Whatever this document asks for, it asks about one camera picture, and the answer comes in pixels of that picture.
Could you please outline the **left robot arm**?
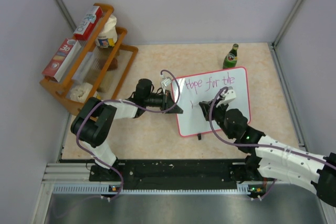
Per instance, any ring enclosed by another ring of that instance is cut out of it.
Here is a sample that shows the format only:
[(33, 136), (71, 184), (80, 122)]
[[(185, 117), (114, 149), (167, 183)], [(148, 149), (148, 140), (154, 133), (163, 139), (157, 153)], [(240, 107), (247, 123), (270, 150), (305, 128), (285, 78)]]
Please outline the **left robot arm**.
[(139, 118), (148, 107), (159, 108), (159, 113), (182, 114), (183, 110), (165, 88), (171, 82), (170, 78), (164, 79), (162, 87), (154, 92), (151, 80), (140, 79), (135, 91), (124, 100), (101, 101), (90, 97), (72, 122), (70, 131), (76, 136), (78, 147), (95, 159), (107, 180), (114, 180), (119, 174), (119, 168), (114, 164), (117, 157), (106, 141), (112, 122)]

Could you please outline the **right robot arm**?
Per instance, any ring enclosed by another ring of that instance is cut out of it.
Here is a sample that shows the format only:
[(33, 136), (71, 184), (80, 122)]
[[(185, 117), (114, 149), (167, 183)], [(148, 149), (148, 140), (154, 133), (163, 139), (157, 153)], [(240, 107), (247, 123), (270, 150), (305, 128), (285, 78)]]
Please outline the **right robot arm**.
[(200, 102), (205, 120), (216, 123), (232, 146), (248, 155), (245, 174), (260, 176), (302, 187), (335, 206), (335, 153), (312, 154), (293, 148), (266, 135), (247, 123), (238, 109), (221, 102)]

